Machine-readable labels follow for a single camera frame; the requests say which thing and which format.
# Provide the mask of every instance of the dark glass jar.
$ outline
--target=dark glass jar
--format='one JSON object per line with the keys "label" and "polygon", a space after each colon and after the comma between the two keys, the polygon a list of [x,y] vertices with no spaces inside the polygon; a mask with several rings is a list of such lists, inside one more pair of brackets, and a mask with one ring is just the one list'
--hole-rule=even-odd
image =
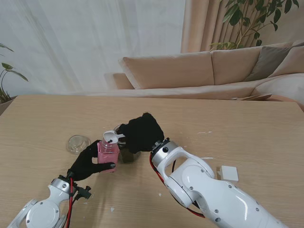
{"label": "dark glass jar", "polygon": [[[122,132],[119,130],[119,126],[115,127],[114,131],[116,131],[117,134],[122,134]],[[136,154],[129,152],[129,149],[125,146],[125,137],[119,138],[117,144],[120,150],[120,153],[118,155],[118,163],[120,164],[133,163],[138,159],[141,154],[141,152],[137,152]]]}

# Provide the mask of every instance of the pink bottle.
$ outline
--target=pink bottle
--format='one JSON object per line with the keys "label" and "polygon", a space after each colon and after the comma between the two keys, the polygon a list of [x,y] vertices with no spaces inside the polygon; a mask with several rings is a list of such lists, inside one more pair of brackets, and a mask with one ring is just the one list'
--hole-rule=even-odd
{"label": "pink bottle", "polygon": [[[113,162],[117,165],[119,148],[117,143],[106,142],[105,139],[97,144],[98,147],[98,163]],[[110,170],[101,171],[102,173],[115,172],[116,167]]]}

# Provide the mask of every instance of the white scoop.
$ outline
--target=white scoop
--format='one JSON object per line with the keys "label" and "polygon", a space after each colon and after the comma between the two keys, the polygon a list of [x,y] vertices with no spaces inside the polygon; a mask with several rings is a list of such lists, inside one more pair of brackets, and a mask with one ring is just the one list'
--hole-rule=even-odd
{"label": "white scoop", "polygon": [[116,131],[107,131],[104,133],[104,140],[107,141],[107,143],[117,143],[119,138],[125,137],[123,134],[116,134]]}

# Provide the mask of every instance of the white block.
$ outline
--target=white block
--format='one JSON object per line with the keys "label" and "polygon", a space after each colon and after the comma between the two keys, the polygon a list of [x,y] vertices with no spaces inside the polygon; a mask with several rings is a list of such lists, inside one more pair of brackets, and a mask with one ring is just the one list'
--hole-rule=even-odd
{"label": "white block", "polygon": [[219,172],[221,180],[235,183],[238,182],[238,171],[236,167],[222,165]]}

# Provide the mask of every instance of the black glove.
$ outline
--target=black glove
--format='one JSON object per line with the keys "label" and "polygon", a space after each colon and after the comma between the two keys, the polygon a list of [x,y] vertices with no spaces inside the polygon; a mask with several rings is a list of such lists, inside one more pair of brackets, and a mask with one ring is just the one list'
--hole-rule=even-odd
{"label": "black glove", "polygon": [[161,127],[150,113],[122,124],[119,131],[125,135],[126,148],[131,153],[151,151],[158,140],[163,141],[165,138]]}
{"label": "black glove", "polygon": [[73,172],[72,177],[75,181],[84,180],[93,173],[115,168],[115,163],[112,162],[103,164],[94,164],[92,162],[92,158],[97,158],[98,156],[98,142],[99,140],[96,140],[82,151],[72,167],[67,171],[67,173]]}

